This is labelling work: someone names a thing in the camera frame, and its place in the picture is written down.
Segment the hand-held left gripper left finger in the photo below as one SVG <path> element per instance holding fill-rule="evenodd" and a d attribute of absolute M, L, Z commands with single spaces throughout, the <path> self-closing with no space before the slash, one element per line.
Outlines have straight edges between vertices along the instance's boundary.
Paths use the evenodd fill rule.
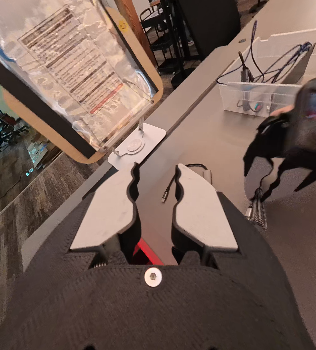
<path fill-rule="evenodd" d="M 139 164 L 127 164 L 107 178 L 94 192 L 92 200 L 70 246 L 71 251 L 97 250 L 113 241 L 120 249 L 119 234 L 137 220 L 136 199 Z"/>

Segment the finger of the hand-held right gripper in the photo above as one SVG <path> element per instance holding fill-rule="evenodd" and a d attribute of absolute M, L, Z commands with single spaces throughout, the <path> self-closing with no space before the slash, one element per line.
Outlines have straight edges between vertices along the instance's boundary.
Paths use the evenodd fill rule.
<path fill-rule="evenodd" d="M 310 188 L 316 182 L 316 166 L 304 167 L 284 159 L 278 167 L 277 177 L 265 193 L 262 201 L 275 201 Z"/>
<path fill-rule="evenodd" d="M 273 158 L 282 158 L 284 144 L 285 138 L 255 137 L 243 156 L 244 176 L 248 175 L 256 157 L 264 158 L 269 163 Z"/>

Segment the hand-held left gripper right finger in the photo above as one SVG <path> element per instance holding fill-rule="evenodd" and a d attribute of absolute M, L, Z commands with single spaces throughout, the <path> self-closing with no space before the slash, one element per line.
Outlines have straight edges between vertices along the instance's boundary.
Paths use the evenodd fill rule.
<path fill-rule="evenodd" d="M 209 251 L 235 252 L 238 244 L 217 191 L 184 164 L 176 166 L 172 229 Z"/>

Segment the clear plastic bin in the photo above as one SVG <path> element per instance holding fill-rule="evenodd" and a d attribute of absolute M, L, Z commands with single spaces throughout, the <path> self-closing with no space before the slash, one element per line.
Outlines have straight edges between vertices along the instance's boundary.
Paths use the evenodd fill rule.
<path fill-rule="evenodd" d="M 253 26 L 250 45 L 242 53 L 253 82 L 240 79 L 242 63 L 239 56 L 217 78 L 224 110 L 268 117 L 271 112 L 293 104 L 300 88 L 316 78 L 316 28 L 256 37 Z M 242 92 L 249 92 L 255 113 L 244 112 Z"/>

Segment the red plastic bin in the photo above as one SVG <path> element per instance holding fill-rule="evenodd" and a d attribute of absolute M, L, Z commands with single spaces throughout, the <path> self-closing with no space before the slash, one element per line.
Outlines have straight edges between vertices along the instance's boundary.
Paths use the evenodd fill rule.
<path fill-rule="evenodd" d="M 164 265 L 150 246 L 141 238 L 134 248 L 133 265 Z"/>

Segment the white tablet stand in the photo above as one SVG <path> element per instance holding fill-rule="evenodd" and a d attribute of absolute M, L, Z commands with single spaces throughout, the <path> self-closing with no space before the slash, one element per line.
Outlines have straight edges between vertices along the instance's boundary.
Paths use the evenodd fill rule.
<path fill-rule="evenodd" d="M 165 136 L 164 129 L 145 123 L 142 117 L 134 131 L 118 147 L 112 147 L 108 162 L 117 170 L 128 164 L 141 164 Z"/>

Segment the black pole stand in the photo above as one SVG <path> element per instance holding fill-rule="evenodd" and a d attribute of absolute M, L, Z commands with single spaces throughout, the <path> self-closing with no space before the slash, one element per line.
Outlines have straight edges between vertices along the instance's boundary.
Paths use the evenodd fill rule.
<path fill-rule="evenodd" d="M 166 24 L 168 26 L 169 35 L 173 44 L 174 54 L 178 62 L 178 72 L 174 75 L 174 77 L 171 80 L 171 85 L 175 90 L 194 71 L 194 68 L 188 68 L 187 70 L 184 69 L 184 63 L 180 55 L 178 40 L 173 28 L 172 20 L 170 18 L 169 5 L 166 3 L 165 0 L 161 0 L 160 4 L 163 8 L 163 13 L 165 16 Z"/>

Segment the black utility cart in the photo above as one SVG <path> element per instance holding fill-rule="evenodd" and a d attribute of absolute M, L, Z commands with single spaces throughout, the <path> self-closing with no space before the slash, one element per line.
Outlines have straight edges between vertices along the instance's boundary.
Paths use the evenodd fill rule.
<path fill-rule="evenodd" d="M 173 72 L 176 74 L 178 72 L 178 62 L 174 54 L 173 44 L 169 35 L 162 6 L 156 11 L 147 8 L 139 17 L 142 28 L 150 44 L 150 48 L 155 55 L 157 62 L 156 68 L 159 75 L 162 73 Z M 177 37 L 177 31 L 174 26 L 173 28 Z"/>

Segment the wood-framed instruction board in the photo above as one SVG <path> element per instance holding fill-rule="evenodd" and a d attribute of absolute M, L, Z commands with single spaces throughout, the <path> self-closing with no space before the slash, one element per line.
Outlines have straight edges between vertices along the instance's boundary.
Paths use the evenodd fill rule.
<path fill-rule="evenodd" d="M 112 153 L 163 83 L 129 24 L 101 1 L 0 0 L 7 105 L 77 162 Z"/>

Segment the wooden post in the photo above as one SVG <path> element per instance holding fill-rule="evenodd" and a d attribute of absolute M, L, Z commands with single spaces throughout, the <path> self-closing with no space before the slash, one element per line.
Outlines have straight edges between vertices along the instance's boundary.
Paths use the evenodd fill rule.
<path fill-rule="evenodd" d="M 124 19 L 128 22 L 130 28 L 134 32 L 136 38 L 142 45 L 144 51 L 148 55 L 154 67 L 157 67 L 157 62 L 154 53 L 150 48 L 150 44 L 145 35 L 145 32 L 140 23 L 138 14 L 135 10 L 134 4 L 132 0 L 115 0 L 114 1 L 119 13 L 124 17 Z"/>

